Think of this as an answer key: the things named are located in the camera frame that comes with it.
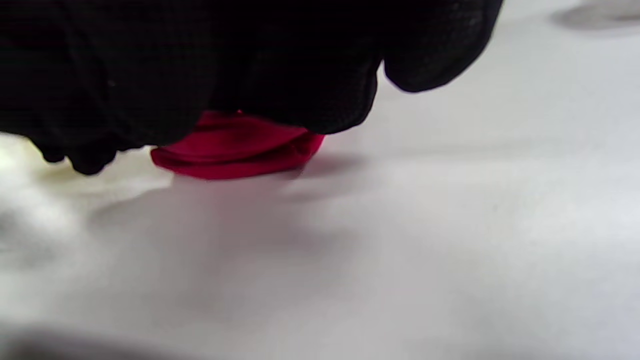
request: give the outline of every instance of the black mesh fabric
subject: black mesh fabric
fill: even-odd
[[[0,131],[84,174],[181,140],[207,109],[338,133],[366,119],[382,62],[407,92],[460,75],[501,4],[4,0]]]

